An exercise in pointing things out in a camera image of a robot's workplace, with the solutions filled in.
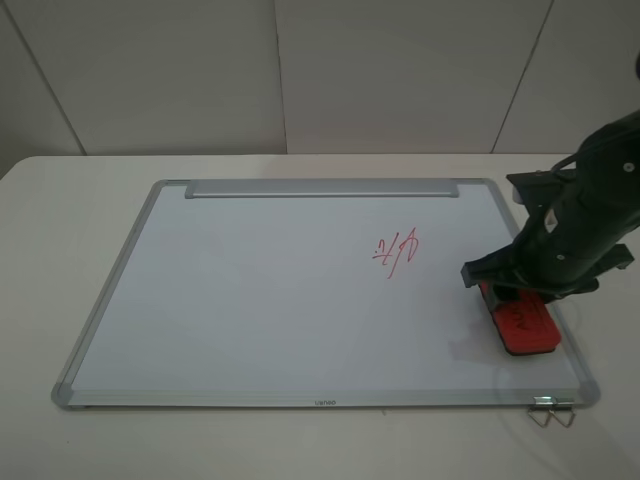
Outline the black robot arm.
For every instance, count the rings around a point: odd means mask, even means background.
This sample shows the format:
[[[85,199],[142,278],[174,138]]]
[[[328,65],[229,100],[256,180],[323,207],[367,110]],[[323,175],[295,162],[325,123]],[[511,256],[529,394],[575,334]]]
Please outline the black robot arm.
[[[489,309],[524,291],[549,303],[598,289],[598,278],[634,257],[622,238],[639,226],[639,115],[589,135],[547,171],[510,174],[529,217],[513,242],[461,270],[466,287],[487,288]]]

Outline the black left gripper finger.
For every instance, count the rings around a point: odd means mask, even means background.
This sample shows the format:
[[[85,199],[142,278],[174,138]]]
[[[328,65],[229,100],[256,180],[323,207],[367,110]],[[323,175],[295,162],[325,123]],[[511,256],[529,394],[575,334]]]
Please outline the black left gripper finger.
[[[519,291],[516,288],[495,283],[487,283],[485,287],[485,303],[490,311],[499,310],[504,305],[520,300]]]

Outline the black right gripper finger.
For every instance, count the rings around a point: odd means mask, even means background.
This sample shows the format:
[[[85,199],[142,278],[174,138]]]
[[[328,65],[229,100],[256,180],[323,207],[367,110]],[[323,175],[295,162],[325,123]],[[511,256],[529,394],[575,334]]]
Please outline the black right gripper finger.
[[[586,283],[584,283],[583,285],[579,286],[578,288],[568,292],[564,292],[564,293],[541,292],[538,294],[538,296],[544,303],[550,303],[550,302],[561,300],[573,295],[582,295],[582,294],[592,293],[592,292],[595,292],[598,288],[599,288],[599,281],[597,279],[591,279]]]

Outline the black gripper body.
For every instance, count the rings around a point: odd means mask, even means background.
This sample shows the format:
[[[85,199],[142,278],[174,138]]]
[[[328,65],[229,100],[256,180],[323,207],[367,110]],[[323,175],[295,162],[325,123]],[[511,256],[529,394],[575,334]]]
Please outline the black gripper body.
[[[536,293],[564,293],[633,255],[620,240],[633,230],[633,176],[569,172],[507,176],[529,213],[513,242],[461,270],[466,287],[495,283]]]

